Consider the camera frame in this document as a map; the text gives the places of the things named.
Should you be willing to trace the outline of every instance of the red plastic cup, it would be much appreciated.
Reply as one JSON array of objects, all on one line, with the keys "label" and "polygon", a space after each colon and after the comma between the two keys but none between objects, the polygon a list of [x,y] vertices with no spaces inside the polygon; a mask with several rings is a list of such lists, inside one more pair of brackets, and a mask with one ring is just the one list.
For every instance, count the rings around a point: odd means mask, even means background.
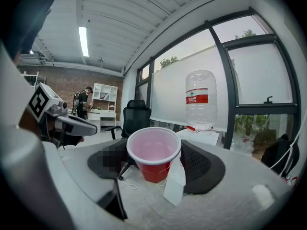
[{"label": "red plastic cup", "polygon": [[146,181],[166,179],[170,162],[179,154],[180,138],[172,130],[159,127],[140,129],[127,142],[128,154],[136,161]]}]

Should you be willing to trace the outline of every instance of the window frame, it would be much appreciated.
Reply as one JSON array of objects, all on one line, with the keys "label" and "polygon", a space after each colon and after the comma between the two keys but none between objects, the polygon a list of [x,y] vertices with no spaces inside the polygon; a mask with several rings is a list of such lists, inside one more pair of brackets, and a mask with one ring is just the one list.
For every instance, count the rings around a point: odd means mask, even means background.
[{"label": "window frame", "polygon": [[[220,42],[219,37],[213,29],[213,26],[225,23],[230,20],[238,19],[246,16],[256,16],[264,23],[264,27],[268,29],[269,34],[255,35],[249,36],[239,39],[234,39],[231,41],[227,41],[224,43]],[[223,68],[226,76],[226,84],[228,91],[228,124],[227,124],[227,132],[224,140],[224,148],[230,149],[234,128],[235,128],[235,117],[236,115],[269,115],[269,114],[293,114],[293,128],[291,139],[293,139],[300,126],[301,121],[301,99],[300,99],[300,90],[296,77],[296,73],[292,64],[292,61],[286,51],[284,45],[279,39],[278,35],[275,31],[270,27],[270,25],[251,7],[248,10],[238,11],[235,13],[231,13],[217,19],[211,21],[205,21],[204,24],[192,29],[191,31],[185,33],[175,41],[168,44],[166,47],[161,49],[157,54],[150,57],[150,59],[138,69],[137,71],[137,81],[135,88],[135,99],[141,99],[139,87],[143,84],[148,83],[147,88],[147,102],[146,106],[151,107],[151,96],[152,96],[152,84],[153,84],[153,76],[154,76],[154,61],[164,54],[166,51],[170,50],[177,44],[183,42],[189,37],[208,29],[215,41],[217,49],[219,51]],[[228,51],[231,49],[254,46],[254,45],[262,45],[262,44],[275,44],[286,67],[286,71],[290,81],[291,93],[292,93],[292,103],[272,103],[272,104],[239,104],[238,99],[238,89],[236,83],[236,77],[234,73],[234,69],[232,67],[232,62],[229,56]],[[144,80],[141,79],[142,70],[147,66],[149,66],[149,76]]]}]

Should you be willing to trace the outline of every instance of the backpack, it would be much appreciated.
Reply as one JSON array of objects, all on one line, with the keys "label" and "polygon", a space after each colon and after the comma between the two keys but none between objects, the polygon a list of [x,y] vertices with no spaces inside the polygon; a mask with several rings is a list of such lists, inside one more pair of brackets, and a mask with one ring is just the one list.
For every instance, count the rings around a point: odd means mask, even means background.
[{"label": "backpack", "polygon": [[77,108],[82,102],[79,103],[79,94],[81,94],[84,91],[81,91],[80,93],[76,92],[75,96],[73,98],[73,104],[74,104],[74,108]]}]

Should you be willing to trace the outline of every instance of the brick wall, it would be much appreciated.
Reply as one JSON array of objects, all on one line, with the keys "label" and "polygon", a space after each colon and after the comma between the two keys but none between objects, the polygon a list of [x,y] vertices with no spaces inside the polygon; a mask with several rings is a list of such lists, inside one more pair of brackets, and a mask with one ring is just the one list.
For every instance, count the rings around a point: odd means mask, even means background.
[{"label": "brick wall", "polygon": [[[116,118],[120,119],[120,104],[123,89],[123,78],[86,71],[86,70],[74,70],[58,67],[27,67],[19,66],[19,71],[27,74],[37,74],[42,77],[47,77],[46,84],[50,86],[55,93],[57,93],[68,104],[68,108],[72,109],[73,97],[76,92],[84,90],[87,86],[94,88],[94,83],[101,83],[111,86],[117,86],[117,99],[116,99]],[[92,95],[88,96],[88,103],[92,101]],[[107,109],[108,102],[93,100],[94,109],[101,107],[101,109]]]}]

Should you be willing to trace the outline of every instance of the white wall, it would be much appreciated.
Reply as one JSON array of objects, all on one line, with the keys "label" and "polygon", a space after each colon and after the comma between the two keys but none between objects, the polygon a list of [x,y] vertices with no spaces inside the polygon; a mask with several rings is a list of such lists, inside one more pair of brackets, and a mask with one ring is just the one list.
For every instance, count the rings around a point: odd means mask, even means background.
[{"label": "white wall", "polygon": [[[251,0],[251,7],[256,10],[273,28],[284,44],[296,71],[301,93],[302,117],[307,108],[307,45],[305,35],[283,0]],[[307,123],[298,140],[300,158],[291,172],[298,176],[307,158]]]},{"label": "white wall", "polygon": [[123,84],[123,93],[121,96],[121,111],[120,111],[120,126],[124,125],[124,108],[127,106],[128,101],[134,100],[135,82],[136,82],[137,69],[130,69],[125,75]]}]

